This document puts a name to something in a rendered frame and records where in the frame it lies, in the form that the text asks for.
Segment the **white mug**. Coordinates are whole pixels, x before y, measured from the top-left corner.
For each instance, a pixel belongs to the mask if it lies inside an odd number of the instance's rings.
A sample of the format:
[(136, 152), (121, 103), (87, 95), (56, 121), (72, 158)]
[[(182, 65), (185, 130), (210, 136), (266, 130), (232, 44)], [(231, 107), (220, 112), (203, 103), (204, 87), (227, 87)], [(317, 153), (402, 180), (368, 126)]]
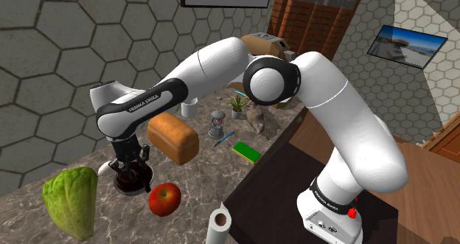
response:
[(194, 118), (198, 115), (198, 98), (181, 103), (181, 115), (184, 118)]

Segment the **white rounded object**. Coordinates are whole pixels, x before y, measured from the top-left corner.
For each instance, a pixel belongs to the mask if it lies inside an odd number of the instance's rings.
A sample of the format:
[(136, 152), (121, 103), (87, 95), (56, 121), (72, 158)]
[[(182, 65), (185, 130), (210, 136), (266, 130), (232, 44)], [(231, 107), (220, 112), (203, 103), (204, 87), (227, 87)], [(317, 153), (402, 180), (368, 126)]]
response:
[(116, 173), (116, 171), (110, 167), (110, 163), (111, 161), (107, 161), (100, 166), (98, 169), (98, 176), (109, 176)]

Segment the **brown bread loaf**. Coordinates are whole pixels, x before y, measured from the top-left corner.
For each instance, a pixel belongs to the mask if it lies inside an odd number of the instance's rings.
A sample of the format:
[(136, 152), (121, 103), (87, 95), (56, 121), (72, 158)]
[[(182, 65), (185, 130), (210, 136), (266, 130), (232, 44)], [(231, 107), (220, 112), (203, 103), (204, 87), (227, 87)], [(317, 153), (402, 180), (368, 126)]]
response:
[(178, 165), (191, 161), (199, 151), (195, 130), (169, 113), (153, 117), (147, 125), (150, 142)]

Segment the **small potted green plant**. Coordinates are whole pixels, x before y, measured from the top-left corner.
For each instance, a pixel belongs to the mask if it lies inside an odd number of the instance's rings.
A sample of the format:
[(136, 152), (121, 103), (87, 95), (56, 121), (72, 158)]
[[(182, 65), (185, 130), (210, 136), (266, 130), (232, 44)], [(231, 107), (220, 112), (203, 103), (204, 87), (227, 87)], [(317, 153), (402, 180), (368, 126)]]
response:
[(237, 94), (236, 96), (229, 95), (229, 97), (231, 99), (228, 101), (228, 104), (231, 108), (232, 118), (239, 119), (248, 98), (246, 96), (242, 96), (241, 94)]

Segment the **green lettuce head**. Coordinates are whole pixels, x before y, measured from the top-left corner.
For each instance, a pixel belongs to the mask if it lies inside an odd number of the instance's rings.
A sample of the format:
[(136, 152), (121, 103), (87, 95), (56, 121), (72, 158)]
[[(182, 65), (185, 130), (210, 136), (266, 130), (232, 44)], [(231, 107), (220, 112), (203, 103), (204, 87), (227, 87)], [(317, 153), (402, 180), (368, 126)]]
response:
[(79, 241), (94, 234), (98, 176), (90, 167), (60, 172), (42, 188), (42, 199), (53, 223)]

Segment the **blue beach wall picture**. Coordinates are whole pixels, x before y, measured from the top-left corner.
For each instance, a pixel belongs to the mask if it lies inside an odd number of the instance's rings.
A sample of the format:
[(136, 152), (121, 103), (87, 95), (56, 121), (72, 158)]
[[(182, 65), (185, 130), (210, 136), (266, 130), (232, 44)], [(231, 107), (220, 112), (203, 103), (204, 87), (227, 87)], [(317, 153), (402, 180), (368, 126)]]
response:
[(368, 54), (424, 69), (446, 41), (445, 37), (383, 25)]

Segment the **brown lumpy potato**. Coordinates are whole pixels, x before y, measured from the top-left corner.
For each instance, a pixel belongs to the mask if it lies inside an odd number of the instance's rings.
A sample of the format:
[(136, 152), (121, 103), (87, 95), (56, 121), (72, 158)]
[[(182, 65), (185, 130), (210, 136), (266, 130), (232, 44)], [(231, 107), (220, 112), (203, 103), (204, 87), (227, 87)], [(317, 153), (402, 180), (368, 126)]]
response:
[(246, 116), (250, 126), (258, 133), (264, 131), (265, 120), (262, 109), (258, 104), (249, 100), (246, 104)]

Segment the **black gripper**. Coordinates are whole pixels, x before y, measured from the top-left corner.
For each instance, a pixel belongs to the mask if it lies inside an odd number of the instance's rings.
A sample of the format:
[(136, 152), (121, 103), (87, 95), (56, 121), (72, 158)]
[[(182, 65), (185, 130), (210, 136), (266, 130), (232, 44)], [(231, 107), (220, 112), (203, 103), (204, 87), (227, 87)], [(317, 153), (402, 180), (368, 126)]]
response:
[(130, 138), (111, 143), (116, 154), (113, 161), (109, 161), (109, 167), (116, 172), (119, 181), (132, 181), (131, 168), (128, 163), (138, 161), (139, 174), (144, 185), (145, 192), (150, 192), (150, 168), (146, 165), (149, 160), (150, 147), (146, 144), (139, 144), (136, 134)]

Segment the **white paper towel roll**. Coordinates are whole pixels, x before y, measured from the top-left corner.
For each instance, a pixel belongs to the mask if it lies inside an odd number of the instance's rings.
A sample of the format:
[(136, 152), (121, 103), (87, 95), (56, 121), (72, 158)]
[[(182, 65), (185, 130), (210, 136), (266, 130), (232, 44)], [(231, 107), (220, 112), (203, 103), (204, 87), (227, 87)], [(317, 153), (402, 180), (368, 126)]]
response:
[(229, 210), (222, 203), (210, 214), (205, 244), (225, 244), (231, 224)]

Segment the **brown toaster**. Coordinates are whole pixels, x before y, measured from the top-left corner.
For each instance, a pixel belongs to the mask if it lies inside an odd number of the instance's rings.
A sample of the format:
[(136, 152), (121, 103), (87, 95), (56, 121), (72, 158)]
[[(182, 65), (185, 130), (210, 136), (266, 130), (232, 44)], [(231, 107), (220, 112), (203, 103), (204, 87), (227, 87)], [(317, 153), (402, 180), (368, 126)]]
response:
[(264, 32), (244, 35), (241, 40), (248, 47), (252, 55), (273, 55), (288, 62), (296, 57), (290, 50), (288, 43), (283, 39)]

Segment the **dark robot stand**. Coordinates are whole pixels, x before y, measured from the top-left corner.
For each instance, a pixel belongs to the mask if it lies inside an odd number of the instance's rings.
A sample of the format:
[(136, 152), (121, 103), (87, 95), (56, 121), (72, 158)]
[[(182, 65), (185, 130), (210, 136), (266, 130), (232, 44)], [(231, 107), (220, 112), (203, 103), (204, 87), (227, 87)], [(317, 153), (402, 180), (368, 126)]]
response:
[[(238, 244), (327, 244), (306, 230), (298, 212), (299, 193), (324, 165), (286, 143), (263, 156), (224, 201)], [(363, 244), (397, 244), (398, 210), (375, 195), (358, 196)]]

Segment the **red apple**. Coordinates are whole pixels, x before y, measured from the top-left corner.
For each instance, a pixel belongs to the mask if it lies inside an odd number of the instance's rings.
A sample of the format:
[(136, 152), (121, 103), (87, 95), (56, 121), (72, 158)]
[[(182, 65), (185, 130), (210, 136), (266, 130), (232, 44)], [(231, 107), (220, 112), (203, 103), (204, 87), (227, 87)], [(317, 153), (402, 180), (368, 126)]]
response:
[(149, 196), (150, 211), (159, 216), (171, 215), (181, 203), (181, 191), (173, 183), (159, 184)]

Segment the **green and yellow sponge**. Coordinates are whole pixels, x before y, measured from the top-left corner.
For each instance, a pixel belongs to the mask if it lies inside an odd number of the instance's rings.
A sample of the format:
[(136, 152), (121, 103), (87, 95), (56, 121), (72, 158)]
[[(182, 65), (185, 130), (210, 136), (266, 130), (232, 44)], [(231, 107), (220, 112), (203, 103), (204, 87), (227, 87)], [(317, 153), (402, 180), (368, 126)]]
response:
[(232, 151), (249, 161), (251, 164), (254, 164), (261, 157), (261, 153), (243, 142), (236, 143), (236, 145), (233, 146)]

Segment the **wooden cabinet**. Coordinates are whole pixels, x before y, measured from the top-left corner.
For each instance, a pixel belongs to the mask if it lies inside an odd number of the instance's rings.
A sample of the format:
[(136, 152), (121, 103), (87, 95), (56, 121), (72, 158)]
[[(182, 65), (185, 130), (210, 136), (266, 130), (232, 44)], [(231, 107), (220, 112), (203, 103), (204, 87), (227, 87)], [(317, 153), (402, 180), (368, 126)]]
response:
[(460, 111), (422, 146), (460, 164)]

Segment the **dark brown cup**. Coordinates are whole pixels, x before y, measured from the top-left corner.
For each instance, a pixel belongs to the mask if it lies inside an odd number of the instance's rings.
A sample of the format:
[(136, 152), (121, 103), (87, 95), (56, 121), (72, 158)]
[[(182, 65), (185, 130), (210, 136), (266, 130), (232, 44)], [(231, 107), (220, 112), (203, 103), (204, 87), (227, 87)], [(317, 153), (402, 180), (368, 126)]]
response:
[[(149, 165), (146, 164), (150, 168), (150, 185), (152, 184), (153, 177), (154, 177), (154, 172), (153, 168)], [(134, 181), (131, 182), (126, 182), (126, 181), (119, 181), (117, 176), (114, 176), (114, 187), (115, 189), (127, 196), (135, 196), (135, 195), (140, 195), (143, 192), (145, 192), (144, 185), (142, 183), (142, 179), (139, 174), (139, 164), (137, 161), (132, 161), (130, 163), (130, 168), (131, 172), (134, 175)]]

